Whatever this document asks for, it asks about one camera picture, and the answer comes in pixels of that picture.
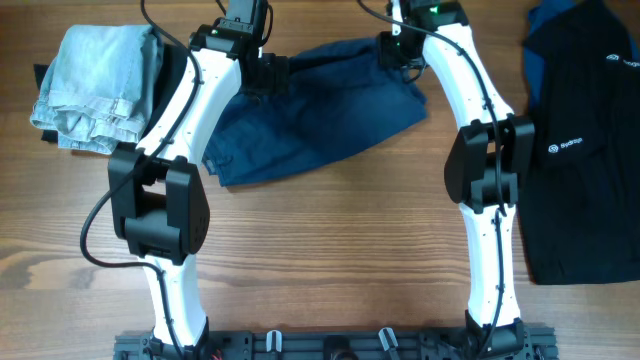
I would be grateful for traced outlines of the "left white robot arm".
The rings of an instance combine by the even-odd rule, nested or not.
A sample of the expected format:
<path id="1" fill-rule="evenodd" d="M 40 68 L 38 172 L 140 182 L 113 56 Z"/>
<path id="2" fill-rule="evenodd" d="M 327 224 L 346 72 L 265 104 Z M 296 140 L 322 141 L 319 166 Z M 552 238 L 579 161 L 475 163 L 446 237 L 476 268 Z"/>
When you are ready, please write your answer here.
<path id="1" fill-rule="evenodd" d="M 196 254 L 210 222 L 198 167 L 233 97 L 286 91 L 287 59 L 262 51 L 272 19 L 264 0 L 233 1 L 187 45 L 170 47 L 152 128 L 138 144 L 121 144 L 111 155 L 114 230 L 135 256 L 133 266 L 145 272 L 155 313 L 137 350 L 130 349 L 130 339 L 117 338 L 117 359 L 214 356 L 197 284 Z"/>

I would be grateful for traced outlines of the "dark blue shorts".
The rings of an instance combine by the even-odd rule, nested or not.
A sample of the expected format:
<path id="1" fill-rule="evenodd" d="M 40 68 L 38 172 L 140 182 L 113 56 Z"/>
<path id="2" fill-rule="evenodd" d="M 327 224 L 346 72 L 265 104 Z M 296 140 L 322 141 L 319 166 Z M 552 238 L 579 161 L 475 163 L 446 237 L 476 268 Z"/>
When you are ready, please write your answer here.
<path id="1" fill-rule="evenodd" d="M 203 155 L 221 186 L 308 172 L 361 153 L 427 116 L 426 96 L 378 62 L 372 38 L 329 43 L 292 57 L 284 95 L 238 94 Z"/>

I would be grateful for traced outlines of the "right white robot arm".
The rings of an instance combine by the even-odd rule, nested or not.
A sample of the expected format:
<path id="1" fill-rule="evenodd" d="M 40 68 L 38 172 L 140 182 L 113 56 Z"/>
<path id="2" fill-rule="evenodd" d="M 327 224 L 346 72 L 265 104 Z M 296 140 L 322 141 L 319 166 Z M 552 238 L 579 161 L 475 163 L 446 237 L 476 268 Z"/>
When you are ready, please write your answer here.
<path id="1" fill-rule="evenodd" d="M 416 74 L 431 68 L 456 121 L 444 181 L 463 217 L 471 287 L 465 326 L 450 345 L 462 359 L 524 356 L 512 226 L 534 125 L 515 115 L 497 92 L 459 2 L 390 1 L 379 17 L 392 26 L 382 36 L 385 60 Z"/>

